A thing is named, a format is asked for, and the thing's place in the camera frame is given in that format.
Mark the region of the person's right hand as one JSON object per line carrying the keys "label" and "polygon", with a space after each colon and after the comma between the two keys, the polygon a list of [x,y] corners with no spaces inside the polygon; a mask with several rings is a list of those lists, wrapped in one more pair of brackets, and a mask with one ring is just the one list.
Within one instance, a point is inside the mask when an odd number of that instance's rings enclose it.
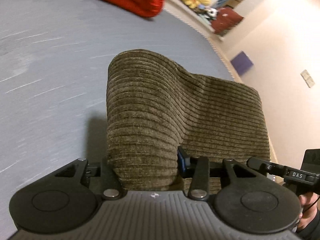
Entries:
{"label": "person's right hand", "polygon": [[317,215],[317,202],[319,195],[313,192],[301,194],[299,197],[300,204],[303,208],[299,215],[298,231],[305,229]]}

